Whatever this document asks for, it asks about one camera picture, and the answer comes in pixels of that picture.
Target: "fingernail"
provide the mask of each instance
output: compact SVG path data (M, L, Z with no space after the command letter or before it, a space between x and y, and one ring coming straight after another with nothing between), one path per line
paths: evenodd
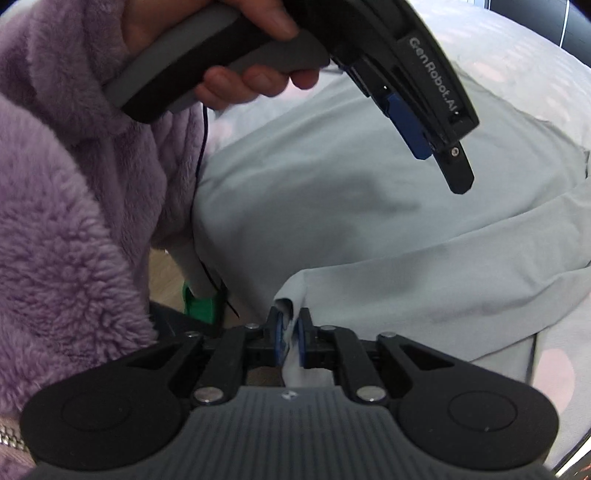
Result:
M296 22L283 9L276 9L270 12L271 19L275 25L285 34L286 37L293 38L298 34Z
M230 80L228 80L228 78L224 75L224 74L217 74L216 76L214 76L212 78L212 83L222 89L222 90L229 90L232 88L232 84L230 83Z
M264 73L260 73L251 80L252 86L259 93L267 92L273 87L273 82Z

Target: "cord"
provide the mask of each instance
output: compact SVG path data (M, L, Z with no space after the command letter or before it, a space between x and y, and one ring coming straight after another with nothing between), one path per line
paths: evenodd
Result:
M199 184L199 173L201 172L201 165L203 164L203 157L205 156L205 147L207 144L207 137L209 136L209 116L207 115L207 107L205 105L203 105L203 142L201 143L201 150L199 151L199 158L197 159L197 167L195 168L195 191L197 191L197 185ZM193 219L193 205L195 202L191 202L191 208L190 208L190 219ZM221 294L222 292L225 292L225 304L228 305L228 307L231 309L231 311L234 312L234 315L236 315L236 317L240 318L240 315L238 315L238 312L236 311L236 309L232 306L232 304L230 303L230 301L227 299L228 295L228 288L226 287L226 284L223 282L222 280L222 285L220 287L217 286L217 284L213 281L213 278L211 276L211 273L209 272L209 270L207 269L207 267L205 266L205 264L203 262L201 262L201 266L203 267L203 271L205 272L205 275L207 276L207 279L209 280L209 283L212 284L212 287L215 288L216 292L218 294Z

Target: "bed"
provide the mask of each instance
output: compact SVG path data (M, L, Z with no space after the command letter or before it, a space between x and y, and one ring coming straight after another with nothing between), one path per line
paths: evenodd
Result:
M412 3L482 121L463 142L473 189L452 195L332 70L211 116L194 245L171 253L196 294L210 293L199 258L255 320L309 307L532 383L560 413L556 466L591 427L591 70L493 12ZM288 385L331 381L292 353Z

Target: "black panel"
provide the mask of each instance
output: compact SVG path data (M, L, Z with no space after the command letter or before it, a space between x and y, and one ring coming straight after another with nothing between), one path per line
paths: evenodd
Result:
M562 47L591 66L591 22L573 4L570 4Z
M491 10L560 45L566 0L491 0Z

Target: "purple fleece jacket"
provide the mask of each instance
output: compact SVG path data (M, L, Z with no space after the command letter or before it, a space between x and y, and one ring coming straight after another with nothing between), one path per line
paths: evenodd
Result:
M123 7L39 0L0 28L0 417L153 342L150 246L191 231L200 109L140 125L102 95Z

